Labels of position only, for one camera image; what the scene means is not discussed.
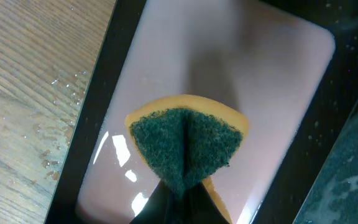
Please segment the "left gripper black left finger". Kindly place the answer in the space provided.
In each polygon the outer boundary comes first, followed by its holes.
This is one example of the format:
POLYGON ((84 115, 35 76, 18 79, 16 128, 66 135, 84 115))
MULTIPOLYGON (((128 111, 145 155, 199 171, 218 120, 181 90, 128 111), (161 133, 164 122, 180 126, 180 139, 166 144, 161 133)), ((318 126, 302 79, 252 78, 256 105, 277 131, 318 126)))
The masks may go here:
POLYGON ((175 196, 169 187, 160 181, 141 212, 130 224, 172 224, 175 196))

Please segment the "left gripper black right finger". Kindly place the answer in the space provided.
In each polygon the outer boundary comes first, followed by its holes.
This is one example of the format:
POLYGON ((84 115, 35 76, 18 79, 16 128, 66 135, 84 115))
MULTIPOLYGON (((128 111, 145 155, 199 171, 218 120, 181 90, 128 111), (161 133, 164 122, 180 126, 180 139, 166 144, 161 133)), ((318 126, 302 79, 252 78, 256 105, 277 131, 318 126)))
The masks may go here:
POLYGON ((187 190, 183 198, 182 221, 185 224, 228 224, 200 182, 187 190))

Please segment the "yellow green scrub sponge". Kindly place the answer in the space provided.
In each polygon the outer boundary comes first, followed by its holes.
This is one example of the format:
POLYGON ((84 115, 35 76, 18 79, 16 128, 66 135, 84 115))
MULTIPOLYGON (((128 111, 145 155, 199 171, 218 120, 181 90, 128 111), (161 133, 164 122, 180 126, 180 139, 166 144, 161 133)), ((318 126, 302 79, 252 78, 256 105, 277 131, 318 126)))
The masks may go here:
POLYGON ((127 115, 125 127, 141 159, 173 192, 173 223, 183 223, 184 194, 200 182, 231 222, 211 176, 241 147, 249 129, 243 114, 202 96, 175 95, 127 115))

